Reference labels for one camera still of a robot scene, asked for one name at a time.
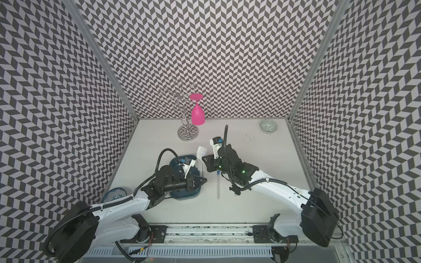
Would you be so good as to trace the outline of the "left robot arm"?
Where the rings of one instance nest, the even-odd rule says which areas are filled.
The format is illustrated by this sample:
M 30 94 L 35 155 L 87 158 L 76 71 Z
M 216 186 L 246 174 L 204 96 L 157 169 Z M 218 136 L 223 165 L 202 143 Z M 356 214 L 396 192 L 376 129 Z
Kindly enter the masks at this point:
M 152 231 L 142 212 L 163 202 L 169 192 L 193 192 L 206 182 L 202 176 L 191 175 L 189 168 L 164 165 L 125 198 L 92 206 L 78 202 L 49 232 L 43 252 L 60 263 L 74 263 L 102 245 L 146 241 Z

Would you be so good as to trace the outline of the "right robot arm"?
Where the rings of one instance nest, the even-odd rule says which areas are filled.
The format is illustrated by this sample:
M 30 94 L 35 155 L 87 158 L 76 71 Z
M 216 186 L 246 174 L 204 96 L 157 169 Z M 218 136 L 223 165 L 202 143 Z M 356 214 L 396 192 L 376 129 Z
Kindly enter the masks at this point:
M 268 234 L 274 242 L 289 236 L 305 235 L 320 247 L 328 247 L 335 229 L 339 228 L 339 212 L 324 191 L 312 191 L 289 185 L 273 178 L 260 168 L 242 162 L 231 145 L 217 143 L 213 154 L 201 157 L 208 172 L 218 171 L 227 175 L 230 191 L 241 195 L 254 191 L 283 203 L 295 212 L 295 218 L 283 218 L 276 214 L 268 223 Z

